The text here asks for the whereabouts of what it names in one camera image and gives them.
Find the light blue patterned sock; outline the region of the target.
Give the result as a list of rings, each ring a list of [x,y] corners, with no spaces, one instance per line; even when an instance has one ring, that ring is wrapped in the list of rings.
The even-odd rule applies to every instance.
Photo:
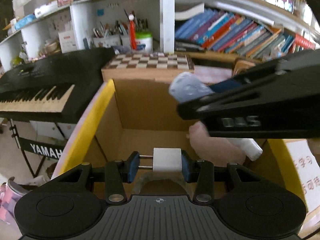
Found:
[[[178,102],[184,103],[214,94],[195,74],[183,72],[176,76],[169,86],[169,94]]]

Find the white charger plug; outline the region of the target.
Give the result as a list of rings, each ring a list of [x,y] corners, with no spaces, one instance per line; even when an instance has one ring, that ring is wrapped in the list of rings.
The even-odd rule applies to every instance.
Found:
[[[153,155],[140,155],[140,159],[152,159],[151,166],[139,165],[140,170],[178,173],[182,171],[182,150],[180,148],[154,148]]]

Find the pink plush toy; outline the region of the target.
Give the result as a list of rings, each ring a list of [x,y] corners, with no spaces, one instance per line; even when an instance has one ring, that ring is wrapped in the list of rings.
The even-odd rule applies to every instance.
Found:
[[[214,166],[226,167],[228,163],[243,164],[246,160],[244,152],[226,138],[210,137],[200,121],[189,127],[188,138],[199,158],[212,162]]]

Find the brown retro radio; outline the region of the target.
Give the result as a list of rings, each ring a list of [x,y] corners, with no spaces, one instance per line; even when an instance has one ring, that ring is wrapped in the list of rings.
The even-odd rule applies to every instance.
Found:
[[[255,61],[252,59],[236,59],[234,61],[232,75],[235,76],[235,75],[238,75],[242,72],[245,72],[249,68],[252,68],[259,63],[260,63],[260,61]]]

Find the yellow cardboard box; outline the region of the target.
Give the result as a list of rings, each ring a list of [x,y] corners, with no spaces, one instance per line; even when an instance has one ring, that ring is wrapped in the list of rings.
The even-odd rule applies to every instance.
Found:
[[[193,121],[182,120],[167,83],[150,80],[110,80],[104,83],[86,108],[57,163],[55,177],[89,162],[103,166],[126,159],[132,152],[151,154],[156,147],[180,148],[193,159],[197,154],[187,138]],[[306,203],[297,184],[287,186],[268,139],[258,139],[261,157],[250,168],[285,187]],[[319,207],[308,218],[319,220]]]

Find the pink cartoon desk mat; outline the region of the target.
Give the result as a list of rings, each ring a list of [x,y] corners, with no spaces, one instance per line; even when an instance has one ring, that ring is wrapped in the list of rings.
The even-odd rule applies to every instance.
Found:
[[[208,85],[225,81],[218,70],[207,73],[200,79]],[[233,144],[233,140],[239,139],[215,138],[226,138],[231,144]],[[297,184],[298,189],[302,191],[306,199],[308,210],[315,210],[319,207],[319,137],[268,140],[272,146],[274,156],[280,163],[285,184],[287,186]]]

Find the wooden chessboard box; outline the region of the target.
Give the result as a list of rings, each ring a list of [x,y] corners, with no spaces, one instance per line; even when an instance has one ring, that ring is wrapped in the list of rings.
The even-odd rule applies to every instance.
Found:
[[[101,69],[109,79],[171,82],[183,72],[194,72],[192,60],[184,54],[119,54]]]

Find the keyboard stand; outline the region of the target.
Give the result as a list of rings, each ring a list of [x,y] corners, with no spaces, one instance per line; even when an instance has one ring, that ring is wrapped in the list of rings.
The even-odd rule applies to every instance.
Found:
[[[46,158],[59,160],[62,153],[63,153],[63,150],[65,148],[64,145],[54,145],[54,144],[39,142],[39,141],[30,140],[30,139],[20,137],[18,130],[17,130],[17,126],[14,124],[14,121],[12,119],[10,119],[9,130],[12,131],[11,137],[15,139],[17,147],[20,149],[20,151],[23,155],[23,158],[25,160],[25,163],[26,163],[31,175],[33,176],[33,178],[36,178],[40,174],[40,170],[41,170]],[[31,164],[27,158],[26,152],[41,156],[41,161],[40,161],[36,171],[34,171],[32,169]]]

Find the row of leaning books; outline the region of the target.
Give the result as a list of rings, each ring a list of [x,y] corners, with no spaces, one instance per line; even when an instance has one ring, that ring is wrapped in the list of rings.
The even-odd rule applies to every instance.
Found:
[[[204,3],[176,4],[175,24],[176,51],[213,51],[262,61],[319,48],[306,31]]]

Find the green lid white jar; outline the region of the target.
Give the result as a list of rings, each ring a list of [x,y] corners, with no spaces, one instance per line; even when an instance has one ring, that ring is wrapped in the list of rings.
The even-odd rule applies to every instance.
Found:
[[[153,52],[153,35],[149,31],[136,32],[137,51],[142,51],[147,54]]]

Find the red pen figure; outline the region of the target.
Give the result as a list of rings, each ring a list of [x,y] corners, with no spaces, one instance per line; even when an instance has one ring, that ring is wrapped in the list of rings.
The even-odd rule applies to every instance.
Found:
[[[136,36],[135,36],[135,17],[132,14],[129,14],[130,22],[130,43],[132,50],[137,49]]]

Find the black Yamaha keyboard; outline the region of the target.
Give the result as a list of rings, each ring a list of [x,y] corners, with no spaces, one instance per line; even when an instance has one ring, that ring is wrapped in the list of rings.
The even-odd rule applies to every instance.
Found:
[[[113,48],[56,54],[20,65],[1,77],[1,117],[76,124],[103,84]]]

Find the white bookshelf frame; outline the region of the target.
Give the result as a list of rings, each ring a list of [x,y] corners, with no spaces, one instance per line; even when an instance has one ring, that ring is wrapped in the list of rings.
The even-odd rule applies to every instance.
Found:
[[[56,8],[43,17],[28,23],[1,42],[1,64],[11,68],[11,60],[19,54],[21,44],[26,44],[27,56],[36,58],[49,38],[66,36],[63,20],[71,21],[71,42],[65,44],[82,50],[89,44],[93,28],[105,22],[125,20],[125,13],[134,11],[139,18],[148,20],[153,41],[165,53],[174,51],[175,5],[203,2],[206,6],[235,12],[259,23],[283,26],[293,32],[308,33],[319,42],[319,32],[285,10],[262,0],[78,0]]]

